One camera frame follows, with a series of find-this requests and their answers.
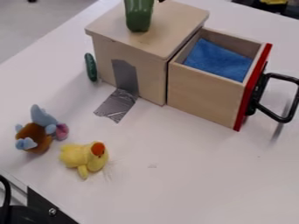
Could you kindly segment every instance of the yellow duck plush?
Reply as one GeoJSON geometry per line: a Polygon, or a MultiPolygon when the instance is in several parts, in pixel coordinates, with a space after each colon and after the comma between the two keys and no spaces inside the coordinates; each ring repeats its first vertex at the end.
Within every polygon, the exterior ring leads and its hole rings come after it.
{"type": "Polygon", "coordinates": [[[77,168],[83,179],[88,178],[88,171],[101,170],[108,161],[105,144],[92,142],[90,144],[65,144],[61,147],[60,160],[68,168],[77,168]]]}

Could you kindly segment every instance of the blue towel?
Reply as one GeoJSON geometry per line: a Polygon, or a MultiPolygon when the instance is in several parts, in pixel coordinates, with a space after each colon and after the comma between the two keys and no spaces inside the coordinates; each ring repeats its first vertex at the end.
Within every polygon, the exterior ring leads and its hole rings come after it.
{"type": "Polygon", "coordinates": [[[252,62],[247,57],[202,38],[193,47],[184,65],[243,82],[252,62]]]}

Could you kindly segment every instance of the black handle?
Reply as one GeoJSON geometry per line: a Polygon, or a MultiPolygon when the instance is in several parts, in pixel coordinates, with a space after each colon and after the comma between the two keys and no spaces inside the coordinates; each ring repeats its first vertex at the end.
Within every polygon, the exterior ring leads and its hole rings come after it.
{"type": "Polygon", "coordinates": [[[295,115],[295,112],[298,107],[298,103],[299,103],[299,80],[297,78],[283,75],[283,74],[278,74],[278,73],[262,73],[260,79],[258,80],[257,85],[255,86],[255,90],[252,94],[251,101],[247,110],[247,115],[251,116],[255,113],[256,109],[259,109],[261,112],[263,112],[264,114],[266,114],[267,116],[271,117],[272,119],[276,120],[279,123],[289,123],[290,121],[292,121],[295,115]],[[298,86],[295,99],[293,100],[292,106],[286,117],[279,116],[260,104],[262,94],[264,93],[264,90],[270,78],[293,82],[298,86]]]}
{"type": "Polygon", "coordinates": [[[0,212],[0,224],[6,224],[8,222],[10,199],[11,199],[11,188],[10,183],[6,178],[0,175],[0,182],[4,185],[5,198],[2,206],[2,212],[0,212]]]}

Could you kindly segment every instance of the brown plush toy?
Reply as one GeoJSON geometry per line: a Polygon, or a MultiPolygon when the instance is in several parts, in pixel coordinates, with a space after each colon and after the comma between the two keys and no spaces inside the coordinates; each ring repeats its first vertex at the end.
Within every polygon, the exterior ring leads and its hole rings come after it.
{"type": "Polygon", "coordinates": [[[33,153],[44,153],[50,147],[52,142],[52,137],[48,136],[45,133],[45,128],[39,126],[34,122],[30,122],[26,124],[17,134],[16,139],[32,139],[34,143],[37,144],[36,147],[30,148],[25,151],[33,152],[33,153]]]}
{"type": "Polygon", "coordinates": [[[16,148],[33,153],[44,153],[53,139],[62,141],[67,138],[68,127],[47,114],[38,105],[31,107],[32,122],[25,126],[16,125],[16,148]]]}

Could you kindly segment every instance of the wooden box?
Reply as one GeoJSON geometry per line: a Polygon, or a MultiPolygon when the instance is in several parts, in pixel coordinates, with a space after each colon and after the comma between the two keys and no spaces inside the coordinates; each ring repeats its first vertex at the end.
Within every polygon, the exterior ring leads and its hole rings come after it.
{"type": "Polygon", "coordinates": [[[219,31],[200,29],[170,62],[167,104],[240,130],[251,93],[265,66],[271,46],[219,31]],[[183,65],[199,39],[206,39],[252,59],[253,63],[243,82],[183,65]]]}
{"type": "MultiPolygon", "coordinates": [[[[126,62],[136,70],[139,95],[164,105],[168,62],[208,15],[208,11],[182,3],[155,3],[149,31],[132,33],[126,26],[124,5],[120,3],[86,28],[86,33],[93,38],[99,76],[119,88],[112,62],[126,62]]],[[[126,67],[121,69],[125,76],[126,67]]]]}

